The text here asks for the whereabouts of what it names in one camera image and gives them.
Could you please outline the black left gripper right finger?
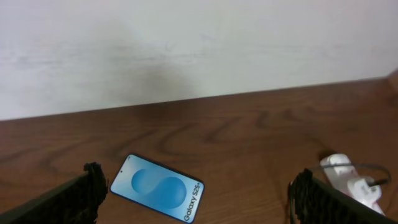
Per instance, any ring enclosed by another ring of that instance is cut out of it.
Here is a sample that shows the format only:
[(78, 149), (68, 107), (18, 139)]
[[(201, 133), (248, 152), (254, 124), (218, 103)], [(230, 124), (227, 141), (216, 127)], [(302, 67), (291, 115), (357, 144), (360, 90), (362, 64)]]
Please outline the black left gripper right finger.
[(290, 224), (397, 224), (304, 169), (288, 188)]

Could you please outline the blue Galaxy smartphone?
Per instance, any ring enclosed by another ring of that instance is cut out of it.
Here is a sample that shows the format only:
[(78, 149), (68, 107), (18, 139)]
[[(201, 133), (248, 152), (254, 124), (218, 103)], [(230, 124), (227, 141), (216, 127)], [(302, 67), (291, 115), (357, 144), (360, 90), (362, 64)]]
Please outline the blue Galaxy smartphone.
[(205, 191), (202, 180), (138, 154), (124, 160), (110, 192), (184, 223), (193, 223)]

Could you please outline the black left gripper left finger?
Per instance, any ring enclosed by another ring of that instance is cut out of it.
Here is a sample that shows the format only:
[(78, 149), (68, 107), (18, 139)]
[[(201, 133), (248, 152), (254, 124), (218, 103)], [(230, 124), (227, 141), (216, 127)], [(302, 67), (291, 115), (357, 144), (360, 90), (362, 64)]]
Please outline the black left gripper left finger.
[(1, 223), (96, 223), (109, 180), (97, 162), (84, 165), (84, 174), (1, 214)]

